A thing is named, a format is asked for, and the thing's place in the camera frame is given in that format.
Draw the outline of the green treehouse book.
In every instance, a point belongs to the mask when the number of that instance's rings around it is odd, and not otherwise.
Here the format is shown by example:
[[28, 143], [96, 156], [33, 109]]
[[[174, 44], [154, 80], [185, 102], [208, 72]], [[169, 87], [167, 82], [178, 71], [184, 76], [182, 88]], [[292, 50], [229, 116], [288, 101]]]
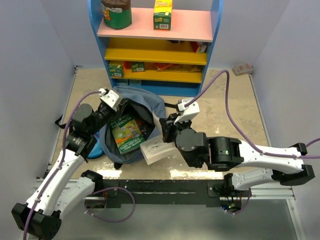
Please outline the green treehouse book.
[[109, 128], [121, 155], [132, 152], [145, 141], [138, 124], [131, 113], [109, 122]]

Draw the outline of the blue student backpack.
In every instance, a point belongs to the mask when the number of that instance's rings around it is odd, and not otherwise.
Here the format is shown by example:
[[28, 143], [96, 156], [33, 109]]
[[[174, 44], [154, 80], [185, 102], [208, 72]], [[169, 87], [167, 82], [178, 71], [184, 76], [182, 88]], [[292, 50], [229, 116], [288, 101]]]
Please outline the blue student backpack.
[[[165, 118], [166, 107], [173, 107], [172, 104], [149, 91], [131, 86], [114, 87], [112, 90], [120, 93], [122, 100], [116, 111], [116, 117], [120, 118], [126, 113], [133, 112], [136, 116], [141, 117], [150, 124], [155, 125], [154, 117]], [[139, 148], [121, 155], [116, 142], [112, 137], [109, 123], [104, 126], [97, 125], [96, 110], [87, 103], [79, 103], [69, 123], [60, 125], [66, 134], [65, 146], [68, 150], [77, 151], [79, 147], [85, 148], [81, 151], [81, 156], [88, 159], [90, 151], [97, 142], [95, 134], [99, 132], [99, 140], [104, 154], [114, 163], [114, 167], [119, 169], [124, 164], [134, 163], [143, 157]], [[149, 139], [159, 136], [162, 133], [156, 125], [149, 136]]]

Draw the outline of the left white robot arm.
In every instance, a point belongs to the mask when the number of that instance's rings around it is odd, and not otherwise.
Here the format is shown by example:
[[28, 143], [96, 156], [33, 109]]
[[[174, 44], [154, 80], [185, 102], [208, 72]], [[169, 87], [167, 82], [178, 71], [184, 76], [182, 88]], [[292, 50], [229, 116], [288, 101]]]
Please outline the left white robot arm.
[[51, 240], [58, 233], [63, 217], [88, 195], [104, 190], [102, 176], [87, 170], [68, 190], [65, 187], [74, 172], [87, 160], [97, 140], [95, 134], [119, 116], [119, 108], [101, 102], [97, 110], [89, 104], [78, 105], [69, 117], [57, 161], [38, 189], [25, 203], [16, 203], [12, 216], [23, 236]]

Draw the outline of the purple treehouse book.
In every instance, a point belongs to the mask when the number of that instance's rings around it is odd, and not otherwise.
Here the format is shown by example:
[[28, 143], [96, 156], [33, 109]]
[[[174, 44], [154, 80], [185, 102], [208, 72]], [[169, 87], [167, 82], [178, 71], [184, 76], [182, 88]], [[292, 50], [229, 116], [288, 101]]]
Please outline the purple treehouse book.
[[161, 135], [140, 144], [140, 150], [148, 165], [175, 155], [178, 150], [173, 142], [163, 142]]

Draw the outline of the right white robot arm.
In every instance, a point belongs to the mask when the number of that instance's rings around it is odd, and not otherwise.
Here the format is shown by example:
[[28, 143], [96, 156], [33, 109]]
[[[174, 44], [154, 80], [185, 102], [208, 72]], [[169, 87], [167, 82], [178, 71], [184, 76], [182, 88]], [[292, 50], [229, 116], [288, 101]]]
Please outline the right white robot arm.
[[237, 138], [208, 137], [204, 132], [191, 128], [191, 120], [177, 121], [176, 113], [160, 118], [163, 141], [174, 143], [189, 167], [228, 172], [234, 168], [251, 167], [243, 173], [228, 173], [223, 184], [216, 186], [216, 192], [233, 197], [253, 186], [279, 182], [282, 186], [300, 186], [315, 178], [313, 167], [304, 164], [304, 144], [289, 148], [258, 146]]

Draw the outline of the dark two cities book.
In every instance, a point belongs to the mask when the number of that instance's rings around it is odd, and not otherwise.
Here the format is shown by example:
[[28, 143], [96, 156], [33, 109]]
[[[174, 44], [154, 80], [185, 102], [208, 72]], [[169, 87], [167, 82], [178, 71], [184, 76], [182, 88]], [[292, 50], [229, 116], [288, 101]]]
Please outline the dark two cities book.
[[143, 139], [147, 141], [153, 130], [155, 129], [155, 125], [145, 121], [141, 117], [137, 117], [135, 121], [142, 134]]

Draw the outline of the blue dinosaur pencil case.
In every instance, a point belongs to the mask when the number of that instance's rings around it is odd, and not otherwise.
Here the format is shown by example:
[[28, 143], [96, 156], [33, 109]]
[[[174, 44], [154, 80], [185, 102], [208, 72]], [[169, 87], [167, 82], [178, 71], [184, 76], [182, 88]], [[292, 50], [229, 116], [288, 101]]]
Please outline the blue dinosaur pencil case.
[[94, 135], [95, 139], [96, 139], [96, 143], [93, 147], [93, 149], [91, 150], [91, 152], [88, 155], [88, 159], [97, 159], [100, 158], [103, 154], [104, 151], [102, 150], [101, 144], [100, 144], [100, 133], [97, 132]]

